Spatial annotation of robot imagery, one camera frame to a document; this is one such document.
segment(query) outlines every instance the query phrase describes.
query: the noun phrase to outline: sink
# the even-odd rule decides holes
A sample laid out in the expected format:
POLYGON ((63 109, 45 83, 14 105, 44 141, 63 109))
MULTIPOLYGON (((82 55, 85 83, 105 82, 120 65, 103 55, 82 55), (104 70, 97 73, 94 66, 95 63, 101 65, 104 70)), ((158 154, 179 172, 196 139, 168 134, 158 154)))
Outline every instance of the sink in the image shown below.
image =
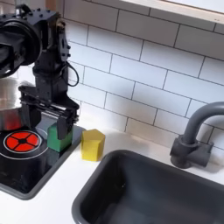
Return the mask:
POLYGON ((103 158, 72 213, 77 224, 223 224, 224 186, 117 150, 103 158))

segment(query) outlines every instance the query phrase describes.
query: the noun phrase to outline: tile wall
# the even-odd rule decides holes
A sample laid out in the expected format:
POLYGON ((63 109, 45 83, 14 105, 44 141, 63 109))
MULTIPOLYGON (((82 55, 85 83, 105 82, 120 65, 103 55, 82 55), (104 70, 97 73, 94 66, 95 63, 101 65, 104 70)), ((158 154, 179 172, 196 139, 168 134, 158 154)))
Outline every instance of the tile wall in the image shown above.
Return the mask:
MULTIPOLYGON (((80 74, 68 93, 80 119, 171 147, 195 110, 224 101, 223 25, 117 0, 62 5, 70 61, 80 74)), ((31 67, 15 76, 34 82, 31 67)), ((205 121, 198 140, 214 142, 221 154, 224 117, 205 121)))

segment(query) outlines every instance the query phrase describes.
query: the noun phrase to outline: yellow block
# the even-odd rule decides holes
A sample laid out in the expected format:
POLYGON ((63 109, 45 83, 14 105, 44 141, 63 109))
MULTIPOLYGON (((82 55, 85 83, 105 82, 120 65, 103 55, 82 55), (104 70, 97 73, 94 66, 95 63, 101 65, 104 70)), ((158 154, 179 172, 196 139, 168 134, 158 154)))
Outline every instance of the yellow block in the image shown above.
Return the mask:
POLYGON ((88 161, 98 161, 103 153, 105 135, 98 129, 85 130, 81 136, 81 157, 88 161))

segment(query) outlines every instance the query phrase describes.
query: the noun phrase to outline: faucet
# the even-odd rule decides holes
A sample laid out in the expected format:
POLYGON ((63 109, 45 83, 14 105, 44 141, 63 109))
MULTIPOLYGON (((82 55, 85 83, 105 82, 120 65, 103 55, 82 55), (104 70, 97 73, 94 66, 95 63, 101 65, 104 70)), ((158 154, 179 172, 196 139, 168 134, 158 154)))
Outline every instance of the faucet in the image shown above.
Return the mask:
POLYGON ((207 104, 192 115, 184 135, 177 137, 171 147, 173 165, 180 169, 187 169, 192 164, 207 166, 214 144, 200 143, 196 137, 201 124, 211 116, 224 116, 224 101, 207 104))

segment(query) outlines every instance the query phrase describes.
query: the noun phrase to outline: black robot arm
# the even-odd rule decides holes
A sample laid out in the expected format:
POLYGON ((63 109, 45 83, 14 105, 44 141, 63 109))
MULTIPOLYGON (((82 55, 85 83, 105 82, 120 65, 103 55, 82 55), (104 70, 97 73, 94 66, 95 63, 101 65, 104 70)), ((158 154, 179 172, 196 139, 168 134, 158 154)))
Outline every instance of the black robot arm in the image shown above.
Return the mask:
POLYGON ((67 96, 69 49, 58 12, 30 10, 22 4, 15 14, 0 17, 0 78, 35 63, 36 87, 19 87, 24 124, 35 127, 42 111, 57 116, 58 139, 78 121, 79 105, 67 96))

